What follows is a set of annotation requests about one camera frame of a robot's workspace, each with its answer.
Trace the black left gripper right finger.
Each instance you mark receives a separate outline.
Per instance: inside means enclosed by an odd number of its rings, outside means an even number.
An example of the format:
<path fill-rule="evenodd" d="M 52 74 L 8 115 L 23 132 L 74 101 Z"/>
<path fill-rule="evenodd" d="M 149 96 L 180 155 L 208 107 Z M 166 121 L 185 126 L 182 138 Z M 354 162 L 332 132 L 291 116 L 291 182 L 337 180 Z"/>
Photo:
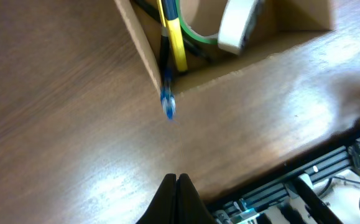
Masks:
<path fill-rule="evenodd" d="M 177 181 L 175 223 L 216 224 L 188 174 L 181 174 Z"/>

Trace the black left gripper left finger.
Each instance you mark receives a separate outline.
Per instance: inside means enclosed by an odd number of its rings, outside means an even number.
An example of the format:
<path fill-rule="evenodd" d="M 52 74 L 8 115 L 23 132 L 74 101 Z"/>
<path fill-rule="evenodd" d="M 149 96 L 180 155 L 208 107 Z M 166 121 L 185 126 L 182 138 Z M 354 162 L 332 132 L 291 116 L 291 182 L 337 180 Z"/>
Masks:
<path fill-rule="evenodd" d="M 175 174 L 166 174 L 159 185 L 147 210 L 136 222 L 137 224 L 173 224 L 176 207 Z"/>

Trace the blue ballpoint pen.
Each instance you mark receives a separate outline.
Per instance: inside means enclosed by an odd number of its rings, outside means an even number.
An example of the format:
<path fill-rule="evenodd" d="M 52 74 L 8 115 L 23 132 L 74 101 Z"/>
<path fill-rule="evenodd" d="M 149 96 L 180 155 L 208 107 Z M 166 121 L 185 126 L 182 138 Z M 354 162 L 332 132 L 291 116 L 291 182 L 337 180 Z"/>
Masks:
<path fill-rule="evenodd" d="M 166 28 L 162 27 L 160 36 L 159 51 L 159 71 L 162 75 L 162 87 L 160 91 L 160 102 L 162 109 L 169 120 L 173 120 L 176 113 L 175 98 L 171 91 L 173 73 L 168 68 L 168 58 L 170 53 L 170 41 Z"/>

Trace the green tape roll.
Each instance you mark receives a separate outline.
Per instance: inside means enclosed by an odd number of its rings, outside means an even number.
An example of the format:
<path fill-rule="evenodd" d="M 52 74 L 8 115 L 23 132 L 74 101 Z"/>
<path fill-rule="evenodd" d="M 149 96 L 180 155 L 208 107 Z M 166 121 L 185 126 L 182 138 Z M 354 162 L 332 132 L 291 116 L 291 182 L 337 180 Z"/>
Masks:
<path fill-rule="evenodd" d="M 202 44 L 216 45 L 218 43 L 218 34 L 204 36 L 195 32 L 192 27 L 187 24 L 183 17 L 180 0 L 176 0 L 175 3 L 182 31 L 186 34 L 187 37 L 190 37 L 191 39 Z"/>

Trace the beige masking tape roll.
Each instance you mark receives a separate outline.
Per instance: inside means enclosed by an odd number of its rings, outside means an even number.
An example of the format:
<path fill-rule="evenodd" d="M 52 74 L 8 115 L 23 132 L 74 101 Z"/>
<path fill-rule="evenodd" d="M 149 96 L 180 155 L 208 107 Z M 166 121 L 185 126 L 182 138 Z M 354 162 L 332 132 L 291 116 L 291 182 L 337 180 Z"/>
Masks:
<path fill-rule="evenodd" d="M 240 55 L 254 30 L 264 1 L 228 0 L 218 32 L 218 47 Z"/>

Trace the yellow highlighter marker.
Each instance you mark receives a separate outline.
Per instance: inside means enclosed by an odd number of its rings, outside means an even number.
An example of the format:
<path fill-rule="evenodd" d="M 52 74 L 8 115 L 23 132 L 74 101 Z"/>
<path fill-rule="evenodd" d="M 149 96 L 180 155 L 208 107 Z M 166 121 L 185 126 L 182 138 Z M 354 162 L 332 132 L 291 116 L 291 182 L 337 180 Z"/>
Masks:
<path fill-rule="evenodd" d="M 157 0 L 162 25 L 166 28 L 174 62 L 179 72 L 188 70 L 182 28 L 175 0 Z"/>

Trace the brown cardboard box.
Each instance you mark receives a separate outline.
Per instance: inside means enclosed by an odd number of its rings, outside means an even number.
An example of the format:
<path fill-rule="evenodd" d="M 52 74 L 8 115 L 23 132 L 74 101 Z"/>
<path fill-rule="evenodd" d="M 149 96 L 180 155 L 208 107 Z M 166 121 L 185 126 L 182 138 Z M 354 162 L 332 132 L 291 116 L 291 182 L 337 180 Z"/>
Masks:
<path fill-rule="evenodd" d="M 155 88 L 179 95 L 333 29 L 328 0 L 116 2 Z"/>

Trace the black ballpoint pen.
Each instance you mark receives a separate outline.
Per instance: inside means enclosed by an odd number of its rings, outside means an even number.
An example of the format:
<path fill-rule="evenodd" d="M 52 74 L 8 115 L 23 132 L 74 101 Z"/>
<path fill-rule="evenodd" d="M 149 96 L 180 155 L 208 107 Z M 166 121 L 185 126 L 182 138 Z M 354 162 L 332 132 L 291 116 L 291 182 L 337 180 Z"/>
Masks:
<path fill-rule="evenodd" d="M 145 0 L 134 0 L 134 2 L 156 22 L 158 22 L 159 24 L 161 23 L 159 11 L 154 6 L 152 6 Z M 183 37 L 183 43 L 185 49 L 189 51 L 192 55 L 203 58 L 208 63 L 212 62 L 212 58 L 206 52 L 204 52 L 201 47 L 192 43 L 188 37 Z"/>

